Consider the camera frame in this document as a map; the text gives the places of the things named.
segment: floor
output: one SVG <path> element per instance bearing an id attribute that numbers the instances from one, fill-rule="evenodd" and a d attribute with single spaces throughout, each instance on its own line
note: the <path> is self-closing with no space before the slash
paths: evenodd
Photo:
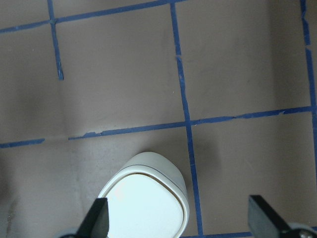
<path id="1" fill-rule="evenodd" d="M 143 151 L 184 175 L 184 237 L 251 236 L 250 194 L 317 226 L 317 1 L 2 0 L 0 16 L 1 237 L 79 226 Z"/>

